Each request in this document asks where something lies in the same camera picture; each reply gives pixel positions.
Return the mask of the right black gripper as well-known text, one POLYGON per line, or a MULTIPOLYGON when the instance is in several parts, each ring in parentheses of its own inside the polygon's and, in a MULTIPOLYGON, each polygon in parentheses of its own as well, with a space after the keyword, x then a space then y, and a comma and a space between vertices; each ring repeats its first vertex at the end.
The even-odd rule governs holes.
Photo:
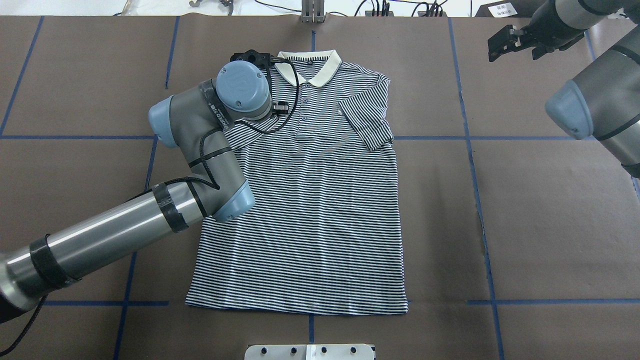
POLYGON ((550 32, 546 25, 530 23, 521 29, 506 25, 487 39, 487 58, 492 63, 502 55, 532 48, 531 59, 539 60, 551 52, 549 39, 550 32))

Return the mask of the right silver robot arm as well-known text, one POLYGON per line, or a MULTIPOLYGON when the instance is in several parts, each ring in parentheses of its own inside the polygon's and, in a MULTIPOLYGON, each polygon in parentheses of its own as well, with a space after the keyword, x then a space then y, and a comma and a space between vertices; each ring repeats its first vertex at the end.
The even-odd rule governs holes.
MULTIPOLYGON (((490 62, 526 49, 540 59, 565 51, 622 10, 639 23, 637 0, 547 0, 522 28, 506 25, 487 40, 490 62)), ((545 111, 570 137, 594 137, 633 178, 640 175, 640 30, 634 27, 553 94, 545 111)))

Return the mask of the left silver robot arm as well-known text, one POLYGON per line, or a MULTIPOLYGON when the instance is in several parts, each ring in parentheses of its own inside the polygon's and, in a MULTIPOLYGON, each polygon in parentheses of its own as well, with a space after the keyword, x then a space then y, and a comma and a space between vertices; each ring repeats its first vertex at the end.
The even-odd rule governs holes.
POLYGON ((158 140, 178 148, 190 174, 158 183, 92 218, 1 255, 1 321, 36 308, 51 292, 172 233, 212 217, 220 223, 255 203, 226 132, 239 121, 260 123, 277 112, 269 68, 283 58, 234 59, 214 79, 153 105, 158 140))

